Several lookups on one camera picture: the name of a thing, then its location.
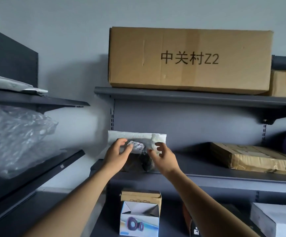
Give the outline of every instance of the person's right arm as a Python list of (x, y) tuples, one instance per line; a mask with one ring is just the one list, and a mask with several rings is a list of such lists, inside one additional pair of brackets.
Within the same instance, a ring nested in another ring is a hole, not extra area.
[(149, 150), (149, 156), (156, 167), (175, 187), (185, 203), (192, 219), (204, 237), (259, 237), (250, 227), (216, 202), (179, 168), (176, 156), (161, 142), (156, 143), (155, 151)]

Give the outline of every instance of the clear plastic bag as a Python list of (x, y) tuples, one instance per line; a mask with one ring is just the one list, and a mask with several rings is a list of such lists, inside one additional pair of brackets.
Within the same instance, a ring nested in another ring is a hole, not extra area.
[(33, 110), (0, 105), (0, 177), (12, 178), (50, 158), (50, 154), (59, 154), (56, 147), (46, 149), (44, 154), (31, 149), (53, 134), (57, 124)]

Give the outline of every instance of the person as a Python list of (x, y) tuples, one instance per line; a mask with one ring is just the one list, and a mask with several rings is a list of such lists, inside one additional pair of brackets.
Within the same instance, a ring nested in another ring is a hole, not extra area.
[[(126, 142), (125, 138), (117, 139), (108, 149), (102, 167), (31, 227), (24, 237), (80, 237), (105, 185), (128, 159), (132, 145), (120, 153), (120, 147)], [(156, 143), (156, 146), (161, 154), (149, 150), (149, 156), (176, 188), (202, 236), (258, 237), (250, 227), (192, 182), (180, 170), (175, 155), (164, 143)]]

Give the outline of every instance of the gray wall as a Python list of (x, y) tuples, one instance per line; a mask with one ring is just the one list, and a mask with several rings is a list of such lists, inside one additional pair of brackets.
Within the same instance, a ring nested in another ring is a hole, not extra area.
[(47, 113), (52, 138), (87, 154), (45, 186), (74, 188), (105, 145), (109, 107), (93, 88), (108, 86), (112, 26), (273, 30), (273, 54), (286, 55), (286, 0), (0, 0), (0, 32), (40, 55), (39, 87), (91, 104)]

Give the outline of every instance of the person's right hand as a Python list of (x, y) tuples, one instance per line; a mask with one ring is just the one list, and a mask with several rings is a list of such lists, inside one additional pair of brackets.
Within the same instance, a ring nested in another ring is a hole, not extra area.
[(158, 151), (162, 153), (157, 155), (153, 150), (148, 150), (148, 155), (154, 161), (156, 167), (166, 178), (170, 176), (171, 173), (175, 171), (180, 171), (177, 163), (176, 156), (174, 153), (165, 145), (165, 143), (157, 142), (155, 143)]

